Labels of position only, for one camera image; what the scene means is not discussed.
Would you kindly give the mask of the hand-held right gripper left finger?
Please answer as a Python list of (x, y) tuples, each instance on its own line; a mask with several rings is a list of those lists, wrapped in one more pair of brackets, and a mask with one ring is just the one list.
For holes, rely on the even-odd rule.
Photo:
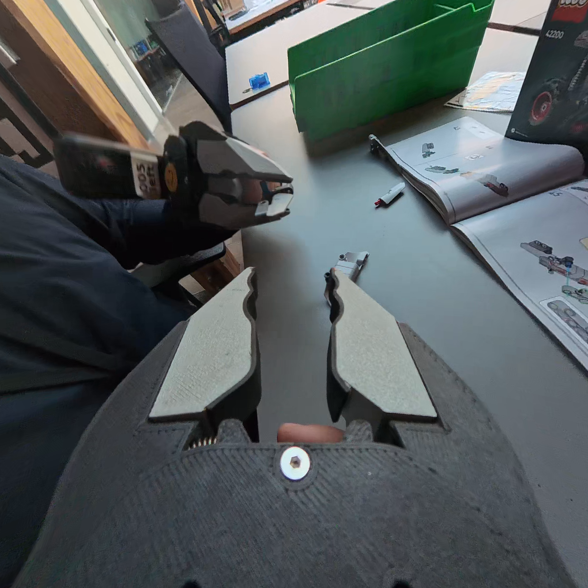
[(225, 419), (256, 424), (261, 360), (256, 328), (258, 280), (246, 268), (187, 321), (149, 413), (151, 422)]

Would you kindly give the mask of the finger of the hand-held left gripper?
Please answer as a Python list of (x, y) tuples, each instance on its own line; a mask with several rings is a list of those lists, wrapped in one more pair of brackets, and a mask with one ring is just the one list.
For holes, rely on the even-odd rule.
[(262, 224), (264, 216), (256, 216), (262, 200), (258, 179), (209, 177), (201, 197), (201, 222), (227, 230)]
[(293, 176), (267, 153), (234, 137), (215, 142), (215, 174), (280, 183), (293, 181)]

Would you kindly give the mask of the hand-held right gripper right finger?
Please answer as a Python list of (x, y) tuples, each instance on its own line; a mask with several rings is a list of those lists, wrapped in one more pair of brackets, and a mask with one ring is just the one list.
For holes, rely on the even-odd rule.
[(326, 297), (332, 422), (366, 421), (375, 438), (386, 437), (389, 422), (436, 422), (437, 409), (396, 318), (339, 269), (328, 275)]

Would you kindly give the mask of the small grey lego piece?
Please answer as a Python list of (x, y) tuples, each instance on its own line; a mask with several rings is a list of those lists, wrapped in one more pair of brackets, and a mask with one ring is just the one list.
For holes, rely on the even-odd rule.
[(290, 183), (270, 187), (267, 182), (260, 182), (263, 198), (257, 204), (255, 217), (279, 217), (286, 213), (293, 199), (293, 187)]

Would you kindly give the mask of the grey lego assembly blue pin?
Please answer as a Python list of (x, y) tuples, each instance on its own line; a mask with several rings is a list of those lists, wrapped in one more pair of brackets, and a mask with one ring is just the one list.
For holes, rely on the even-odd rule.
[(357, 280), (364, 268), (367, 260), (369, 259), (369, 252), (347, 252), (340, 254), (335, 266), (332, 269), (339, 270), (345, 274), (353, 283), (357, 283)]

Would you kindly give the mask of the person's left forearm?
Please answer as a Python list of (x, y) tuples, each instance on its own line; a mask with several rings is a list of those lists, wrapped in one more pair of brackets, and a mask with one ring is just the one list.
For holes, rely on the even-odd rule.
[(180, 217), (164, 200), (88, 200), (85, 208), (93, 218), (87, 234), (125, 269), (196, 254), (238, 232)]

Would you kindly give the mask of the white lego piece red pin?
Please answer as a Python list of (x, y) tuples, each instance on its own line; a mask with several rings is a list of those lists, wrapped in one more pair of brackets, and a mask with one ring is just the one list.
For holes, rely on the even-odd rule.
[(405, 188), (406, 188), (405, 182), (397, 183), (395, 186), (393, 186), (391, 189), (389, 189), (385, 195), (381, 196), (380, 198), (378, 198), (375, 201), (375, 203), (374, 203), (375, 208), (379, 209), (382, 207), (384, 207), (384, 208), (388, 207), (389, 205), (392, 204), (393, 201), (395, 201), (400, 195), (402, 195)]

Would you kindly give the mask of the open lego instruction booklet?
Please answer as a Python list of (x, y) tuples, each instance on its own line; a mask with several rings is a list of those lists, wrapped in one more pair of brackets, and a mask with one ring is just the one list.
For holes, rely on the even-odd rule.
[(587, 369), (587, 176), (579, 150), (462, 117), (378, 153)]

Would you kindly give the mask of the black lego box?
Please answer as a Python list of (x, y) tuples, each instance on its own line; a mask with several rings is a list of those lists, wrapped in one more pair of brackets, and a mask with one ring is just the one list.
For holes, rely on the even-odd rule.
[(552, 1), (505, 137), (587, 160), (587, 1)]

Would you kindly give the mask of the person's right hand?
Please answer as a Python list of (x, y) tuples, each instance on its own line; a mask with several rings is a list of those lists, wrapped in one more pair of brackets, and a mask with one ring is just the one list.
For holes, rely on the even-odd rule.
[(278, 443), (293, 444), (324, 444), (339, 443), (343, 440), (344, 431), (321, 424), (283, 423), (278, 431)]

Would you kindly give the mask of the black office chair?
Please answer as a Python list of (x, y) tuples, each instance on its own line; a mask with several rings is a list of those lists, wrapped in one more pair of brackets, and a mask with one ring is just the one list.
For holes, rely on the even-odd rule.
[(180, 1), (168, 16), (145, 19), (145, 25), (216, 114), (223, 129), (231, 134), (226, 62), (193, 11)]

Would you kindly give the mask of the person's dark blue clothing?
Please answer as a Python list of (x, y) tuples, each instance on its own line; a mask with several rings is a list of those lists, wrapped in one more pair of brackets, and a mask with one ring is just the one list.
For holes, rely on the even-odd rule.
[(1, 587), (96, 412), (189, 316), (87, 234), (86, 201), (1, 157)]

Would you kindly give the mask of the wooden workbench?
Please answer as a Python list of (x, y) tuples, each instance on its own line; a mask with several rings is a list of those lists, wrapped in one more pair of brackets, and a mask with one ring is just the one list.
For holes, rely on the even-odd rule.
[(236, 35), (253, 25), (268, 22), (273, 17), (288, 13), (292, 9), (305, 9), (322, 1), (245, 1), (243, 10), (236, 16), (225, 17), (226, 28), (230, 35)]

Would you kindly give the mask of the green plastic bin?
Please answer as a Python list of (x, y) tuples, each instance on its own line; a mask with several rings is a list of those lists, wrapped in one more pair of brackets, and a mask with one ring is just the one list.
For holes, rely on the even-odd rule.
[(288, 49), (298, 131), (317, 141), (467, 86), (493, 1), (392, 1)]

